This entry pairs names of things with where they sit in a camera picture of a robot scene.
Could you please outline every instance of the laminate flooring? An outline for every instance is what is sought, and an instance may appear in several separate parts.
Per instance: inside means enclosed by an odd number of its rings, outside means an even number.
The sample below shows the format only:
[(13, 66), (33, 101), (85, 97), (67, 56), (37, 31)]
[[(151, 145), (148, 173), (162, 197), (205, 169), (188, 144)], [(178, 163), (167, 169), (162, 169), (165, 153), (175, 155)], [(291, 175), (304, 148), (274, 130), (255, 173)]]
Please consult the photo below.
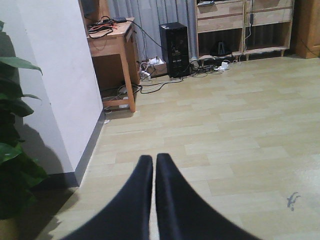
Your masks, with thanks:
[[(88, 221), (140, 155), (155, 163), (157, 153), (170, 153), (205, 201), (259, 238), (320, 239), (319, 58), (235, 63), (222, 74), (138, 93), (136, 109), (107, 115), (81, 186), (38, 240), (59, 239)], [(159, 239), (154, 204), (150, 239)]]

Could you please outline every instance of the cardboard box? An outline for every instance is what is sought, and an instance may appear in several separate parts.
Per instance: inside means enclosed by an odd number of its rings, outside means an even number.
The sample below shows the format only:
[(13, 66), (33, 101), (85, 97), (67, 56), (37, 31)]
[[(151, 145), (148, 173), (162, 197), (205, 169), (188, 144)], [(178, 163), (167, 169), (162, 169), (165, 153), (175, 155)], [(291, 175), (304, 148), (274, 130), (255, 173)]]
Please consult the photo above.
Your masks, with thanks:
[(151, 75), (151, 78), (160, 77), (168, 74), (167, 63), (150, 65), (147, 72)]

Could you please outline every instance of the gray curtain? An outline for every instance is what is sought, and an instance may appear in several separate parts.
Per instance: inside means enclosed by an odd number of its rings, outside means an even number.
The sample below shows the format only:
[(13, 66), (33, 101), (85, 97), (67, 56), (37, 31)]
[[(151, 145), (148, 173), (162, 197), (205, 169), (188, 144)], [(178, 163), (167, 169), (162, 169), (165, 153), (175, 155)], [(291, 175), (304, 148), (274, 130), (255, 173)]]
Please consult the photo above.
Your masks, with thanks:
[[(189, 57), (196, 57), (196, 21), (194, 0), (108, 0), (110, 17), (135, 18), (135, 22), (161, 45), (159, 25), (179, 22), (188, 28)], [(135, 27), (139, 59), (162, 58), (162, 51)]]

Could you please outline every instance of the black computer case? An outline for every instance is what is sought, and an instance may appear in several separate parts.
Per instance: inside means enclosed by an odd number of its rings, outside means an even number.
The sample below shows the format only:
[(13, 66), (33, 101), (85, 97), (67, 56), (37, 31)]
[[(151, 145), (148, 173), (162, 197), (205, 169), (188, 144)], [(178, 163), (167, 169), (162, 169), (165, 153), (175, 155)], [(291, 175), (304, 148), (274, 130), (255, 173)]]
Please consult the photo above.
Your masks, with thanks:
[(187, 27), (179, 22), (159, 25), (162, 57), (168, 75), (179, 78), (190, 75)]

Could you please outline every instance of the cabinet drawer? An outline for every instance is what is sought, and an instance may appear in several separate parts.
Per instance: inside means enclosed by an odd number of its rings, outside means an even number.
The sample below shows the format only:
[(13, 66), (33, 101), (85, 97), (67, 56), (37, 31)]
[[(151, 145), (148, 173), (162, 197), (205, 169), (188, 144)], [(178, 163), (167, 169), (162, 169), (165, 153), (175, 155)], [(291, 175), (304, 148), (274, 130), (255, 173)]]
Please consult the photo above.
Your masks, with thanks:
[[(253, 11), (291, 8), (293, 0), (253, 0)], [(252, 11), (251, 0), (246, 0), (246, 11)]]
[(198, 33), (242, 28), (243, 21), (242, 15), (198, 20)]
[(214, 5), (198, 6), (196, 8), (197, 18), (211, 18), (225, 15), (243, 14), (243, 1), (223, 2)]
[[(281, 9), (276, 11), (263, 11), (253, 13), (253, 25), (277, 24), (292, 20), (292, 9)], [(250, 24), (250, 14), (246, 15), (246, 25)]]

